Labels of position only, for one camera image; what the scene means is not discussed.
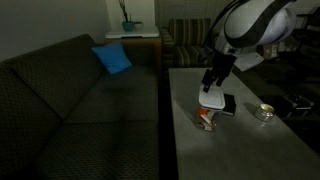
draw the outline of armchair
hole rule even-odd
[[[211,61],[198,63],[200,48],[209,32],[211,19],[170,19],[169,27],[160,30],[162,36],[162,67],[163,76],[168,74],[168,68],[210,67]],[[205,48],[212,50],[213,33]]]

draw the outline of small bowl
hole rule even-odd
[[[269,104],[261,104],[257,107],[254,115],[261,121],[267,122],[274,116],[274,108]]]

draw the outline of coffee table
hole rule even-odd
[[[234,74],[223,82],[235,96],[234,116],[216,117],[214,132],[196,128],[205,68],[169,69],[179,179],[320,179],[320,158],[277,116],[254,116],[262,101]]]

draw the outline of curtain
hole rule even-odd
[[[213,22],[231,0],[155,0],[156,24],[168,27],[170,18],[210,18]]]

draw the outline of blue pillow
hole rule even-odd
[[[132,66],[120,41],[106,44],[104,46],[93,47],[91,49],[96,53],[110,74],[115,74]]]

